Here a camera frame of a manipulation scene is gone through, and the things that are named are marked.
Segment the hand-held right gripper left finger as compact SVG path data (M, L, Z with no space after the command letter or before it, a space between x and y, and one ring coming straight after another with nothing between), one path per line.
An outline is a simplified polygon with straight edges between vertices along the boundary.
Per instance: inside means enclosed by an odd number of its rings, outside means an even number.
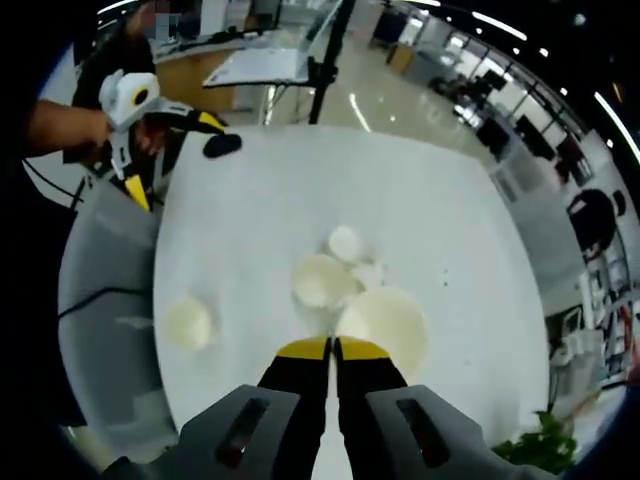
M308 479L325 428L332 339L282 347L256 386L241 385L182 429L179 471L194 479Z

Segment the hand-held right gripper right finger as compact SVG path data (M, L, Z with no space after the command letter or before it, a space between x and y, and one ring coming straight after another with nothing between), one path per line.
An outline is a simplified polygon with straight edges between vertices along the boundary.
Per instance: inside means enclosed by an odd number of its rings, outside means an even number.
M409 386L390 355L334 340L339 427L356 479L498 479L500 458L480 426L424 385Z

